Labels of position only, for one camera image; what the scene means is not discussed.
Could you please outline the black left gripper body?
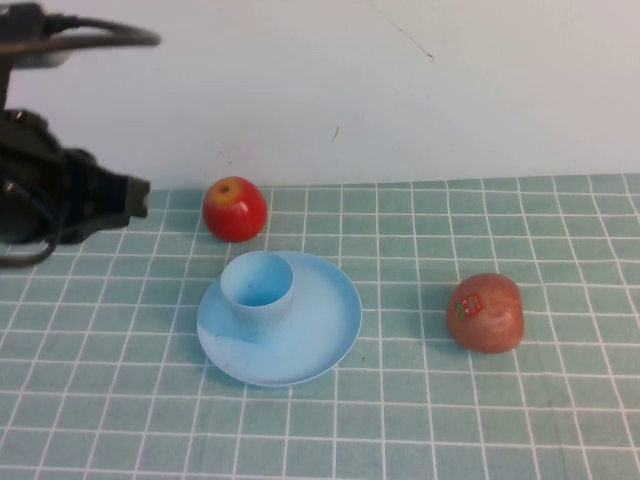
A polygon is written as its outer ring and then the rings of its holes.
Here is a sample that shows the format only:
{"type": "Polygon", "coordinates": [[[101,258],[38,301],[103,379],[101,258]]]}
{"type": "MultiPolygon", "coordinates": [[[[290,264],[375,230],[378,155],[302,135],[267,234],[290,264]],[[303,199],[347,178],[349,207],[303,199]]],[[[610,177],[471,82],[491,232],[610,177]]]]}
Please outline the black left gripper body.
{"type": "Polygon", "coordinates": [[[29,110],[1,114],[1,241],[60,241],[68,201],[62,148],[48,122],[29,110]]]}

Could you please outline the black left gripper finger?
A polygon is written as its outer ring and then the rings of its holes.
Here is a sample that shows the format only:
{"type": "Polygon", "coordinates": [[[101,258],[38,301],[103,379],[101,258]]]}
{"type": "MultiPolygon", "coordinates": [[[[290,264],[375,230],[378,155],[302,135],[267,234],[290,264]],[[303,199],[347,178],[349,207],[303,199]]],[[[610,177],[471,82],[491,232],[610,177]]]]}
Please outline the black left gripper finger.
{"type": "Polygon", "coordinates": [[[128,223],[147,216],[149,181],[110,171],[82,149],[64,154],[67,223],[128,223]]]}
{"type": "Polygon", "coordinates": [[[127,227],[130,219],[131,217],[126,215],[108,215],[84,219],[76,223],[67,223],[63,227],[59,243],[61,245],[81,244],[98,232],[127,227]]]}

